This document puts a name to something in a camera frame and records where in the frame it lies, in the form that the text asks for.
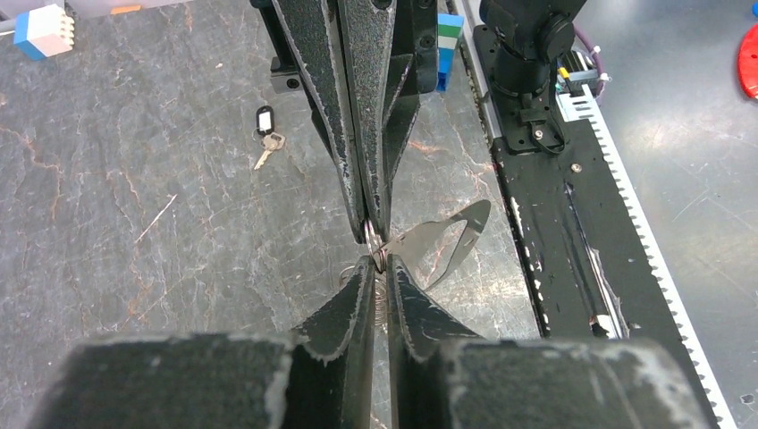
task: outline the white perforated strip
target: white perforated strip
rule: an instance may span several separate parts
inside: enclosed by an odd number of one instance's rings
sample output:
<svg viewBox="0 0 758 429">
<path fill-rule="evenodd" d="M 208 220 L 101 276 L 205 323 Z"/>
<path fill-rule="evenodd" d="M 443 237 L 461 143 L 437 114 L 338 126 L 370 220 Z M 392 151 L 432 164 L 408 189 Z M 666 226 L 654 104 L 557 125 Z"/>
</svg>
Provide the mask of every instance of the white perforated strip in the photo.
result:
<svg viewBox="0 0 758 429">
<path fill-rule="evenodd" d="M 697 335 L 695 335 L 695 330 L 687 316 L 685 306 L 677 291 L 677 286 L 674 284 L 671 274 L 669 273 L 669 268 L 663 260 L 661 250 L 655 242 L 653 231 L 651 231 L 650 225 L 644 217 L 640 202 L 632 188 L 632 182 L 629 180 L 627 171 L 624 169 L 624 164 L 621 162 L 619 151 L 613 143 L 613 138 L 608 131 L 605 120 L 602 118 L 600 108 L 597 103 L 595 103 L 587 85 L 584 85 L 584 92 L 585 94 L 581 97 L 572 97 L 570 94 L 559 96 L 563 117 L 567 121 L 587 119 L 592 124 L 595 136 L 597 137 L 598 142 L 600 142 L 600 147 L 602 147 L 603 158 L 611 168 L 613 178 L 616 180 L 616 185 L 619 187 L 619 194 L 624 198 L 624 201 L 627 204 L 629 217 L 632 219 L 632 223 L 637 229 L 640 242 L 642 242 L 644 246 L 648 262 L 653 269 L 653 275 L 658 279 L 658 284 L 663 292 L 663 297 L 666 299 L 671 315 L 674 317 L 674 322 L 679 329 L 682 342 L 689 352 L 689 357 L 695 366 L 695 371 L 700 376 L 700 383 L 703 385 L 705 393 L 708 395 L 708 400 L 713 407 L 713 412 L 719 420 L 719 426 L 721 429 L 736 429 L 737 426 L 735 425 L 734 418 L 729 412 L 729 406 L 721 394 L 721 389 L 719 388 L 718 382 L 716 382 L 716 378 L 713 376 L 711 366 L 708 365 L 708 359 L 705 357 L 705 353 L 700 345 L 700 341 L 697 339 Z"/>
</svg>

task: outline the red disc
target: red disc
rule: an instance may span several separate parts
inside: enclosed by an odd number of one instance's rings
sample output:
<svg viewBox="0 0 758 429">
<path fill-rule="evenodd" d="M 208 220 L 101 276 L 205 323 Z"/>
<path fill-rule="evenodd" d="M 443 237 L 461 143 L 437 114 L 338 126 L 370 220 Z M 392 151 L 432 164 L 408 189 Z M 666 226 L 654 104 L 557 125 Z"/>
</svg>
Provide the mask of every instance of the red disc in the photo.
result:
<svg viewBox="0 0 758 429">
<path fill-rule="evenodd" d="M 758 25 L 745 35 L 737 55 L 737 72 L 748 97 L 758 98 Z"/>
</svg>

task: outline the key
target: key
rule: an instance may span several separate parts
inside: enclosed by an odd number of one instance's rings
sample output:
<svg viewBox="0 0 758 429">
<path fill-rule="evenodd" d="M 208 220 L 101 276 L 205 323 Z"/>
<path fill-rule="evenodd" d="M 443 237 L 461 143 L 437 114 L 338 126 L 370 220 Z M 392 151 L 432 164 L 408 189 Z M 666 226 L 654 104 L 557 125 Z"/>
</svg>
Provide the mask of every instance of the key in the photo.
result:
<svg viewBox="0 0 758 429">
<path fill-rule="evenodd" d="M 281 149 L 284 146 L 284 140 L 286 140 L 286 138 L 278 132 L 272 132 L 271 134 L 264 136 L 261 141 L 261 146 L 263 147 L 264 152 L 258 159 L 256 166 L 253 167 L 253 170 L 259 170 L 265 163 L 265 160 L 268 159 L 273 152 Z"/>
</svg>

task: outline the gray floor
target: gray floor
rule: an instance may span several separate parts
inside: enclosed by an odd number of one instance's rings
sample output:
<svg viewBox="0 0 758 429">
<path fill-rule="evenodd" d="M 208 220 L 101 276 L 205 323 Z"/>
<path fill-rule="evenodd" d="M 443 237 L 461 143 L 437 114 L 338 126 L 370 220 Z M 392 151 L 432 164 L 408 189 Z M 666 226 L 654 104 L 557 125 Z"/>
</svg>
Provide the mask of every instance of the gray floor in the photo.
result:
<svg viewBox="0 0 758 429">
<path fill-rule="evenodd" d="M 758 427 L 758 103 L 738 86 L 753 0 L 587 2 L 602 111 L 724 397 Z"/>
<path fill-rule="evenodd" d="M 0 39 L 0 427 L 23 424 L 83 337 L 284 331 L 338 290 L 363 251 L 305 97 L 269 86 L 273 52 L 246 2 L 190 2 L 77 31 L 74 52 L 41 63 Z M 447 94 L 424 98 L 395 180 L 396 232 L 500 200 L 460 62 L 454 77 Z M 265 104 L 288 140 L 256 172 Z M 495 204 L 475 252 L 433 293 L 489 338 L 537 335 L 510 243 Z M 433 252 L 417 278 L 439 265 Z M 386 380 L 386 358 L 376 367 Z M 386 383 L 375 392 L 381 427 Z"/>
<path fill-rule="evenodd" d="M 590 0 L 578 20 L 603 47 L 605 118 L 713 370 L 737 422 L 758 427 L 740 399 L 758 388 L 758 121 L 734 70 L 750 3 Z M 77 28 L 76 50 L 43 63 L 0 39 L 0 427 L 22 425 L 85 336 L 286 330 L 361 251 L 304 97 L 268 86 L 272 52 L 247 2 Z M 403 157 L 395 231 L 500 199 L 455 67 Z M 288 143 L 253 172 L 263 104 Z M 434 292 L 490 338 L 536 335 L 508 231 L 496 205 L 475 254 Z"/>
</svg>

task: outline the metal ring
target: metal ring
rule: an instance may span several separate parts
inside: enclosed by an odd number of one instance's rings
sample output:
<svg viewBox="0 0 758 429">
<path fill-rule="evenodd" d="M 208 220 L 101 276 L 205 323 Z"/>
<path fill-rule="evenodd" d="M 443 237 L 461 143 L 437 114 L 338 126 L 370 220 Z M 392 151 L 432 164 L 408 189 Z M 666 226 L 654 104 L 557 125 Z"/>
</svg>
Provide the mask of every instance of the metal ring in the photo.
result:
<svg viewBox="0 0 758 429">
<path fill-rule="evenodd" d="M 368 245 L 368 254 L 376 262 L 376 271 L 383 273 L 387 268 L 387 250 L 382 248 L 382 239 L 376 235 L 374 224 L 371 221 L 366 221 L 363 224 L 363 236 Z"/>
</svg>

